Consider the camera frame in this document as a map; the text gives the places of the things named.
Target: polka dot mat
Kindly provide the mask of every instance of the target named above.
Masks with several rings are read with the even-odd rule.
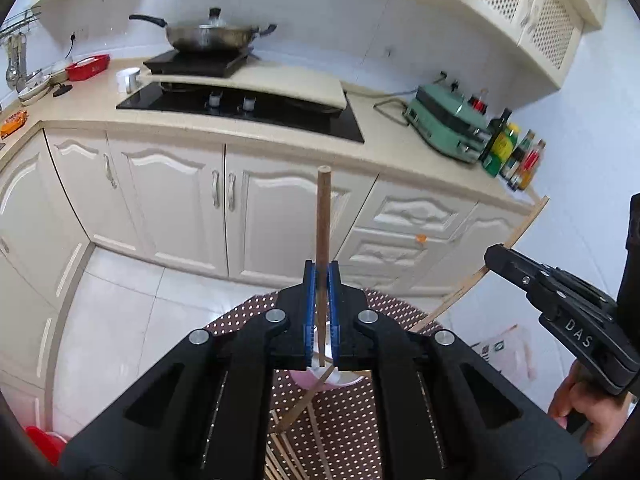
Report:
[[[408,303],[386,294],[375,290],[364,292],[371,309],[394,318],[404,329],[409,329],[426,316]],[[206,328],[215,335],[238,330],[252,316],[273,308],[277,299],[276,292],[254,296],[209,323]],[[437,327],[437,324],[431,323],[422,333],[430,334]],[[278,416],[282,416],[294,406],[304,393],[286,370],[275,371],[271,408],[276,410]],[[332,478],[381,480],[380,444],[371,381],[364,378],[353,386],[320,392],[314,397],[313,409]],[[271,421],[270,433],[273,426],[274,423]],[[325,480],[327,476],[320,462],[307,410],[287,431],[287,436],[309,479]],[[296,477],[271,439],[268,440],[268,446],[278,458],[287,477],[295,480]]]

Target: cabinet handle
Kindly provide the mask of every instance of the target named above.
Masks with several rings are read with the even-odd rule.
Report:
[[[229,173],[229,189],[226,200],[229,211],[233,211],[236,208],[236,176],[233,173]]]
[[[213,207],[216,209],[220,207],[220,194],[218,192],[218,180],[220,173],[218,170],[213,170],[213,184],[211,185],[211,193],[213,195]]]
[[[538,22],[540,21],[540,6],[535,6],[533,8],[533,15],[534,19],[531,22],[531,25],[529,25],[527,34],[533,34],[533,32],[538,28]]]
[[[111,173],[109,155],[107,155],[106,153],[104,154],[104,173],[107,175],[107,180],[111,182],[111,187],[113,187],[113,189],[118,189],[118,184],[116,184],[116,181],[113,178],[113,174]]]
[[[520,28],[525,28],[531,19],[531,9],[533,8],[533,0],[527,0],[527,13],[520,22]]]

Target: blue gripper pad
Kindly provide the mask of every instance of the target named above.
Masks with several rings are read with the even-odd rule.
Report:
[[[338,319],[337,289],[340,287],[340,275],[336,272],[338,262],[329,264],[327,287],[329,297],[329,332],[331,335],[331,356],[334,364],[340,362],[340,320]]]
[[[305,359],[306,365],[311,366],[311,357],[314,353],[314,326],[316,315],[316,264],[307,262],[305,266]]]

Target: metal screw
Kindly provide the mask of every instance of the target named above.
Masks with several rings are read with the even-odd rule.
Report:
[[[201,345],[209,340],[209,332],[201,328],[189,334],[189,342],[193,345]]]
[[[284,310],[280,310],[279,308],[272,308],[264,317],[266,317],[267,321],[269,321],[270,323],[279,323],[287,317],[287,314],[285,314]]]
[[[358,313],[358,319],[366,324],[375,323],[378,320],[378,313],[373,310],[362,310]]]
[[[440,330],[436,333],[435,339],[438,344],[441,344],[442,346],[449,346],[456,340],[456,336],[449,332],[449,330]]]

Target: frying pan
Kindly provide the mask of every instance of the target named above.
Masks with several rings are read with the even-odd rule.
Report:
[[[256,37],[264,37],[276,30],[271,23],[265,30],[245,25],[229,25],[220,18],[220,8],[209,9],[209,21],[169,24],[162,18],[145,14],[132,14],[130,20],[142,20],[166,29],[166,38],[180,52],[214,52],[242,49]]]

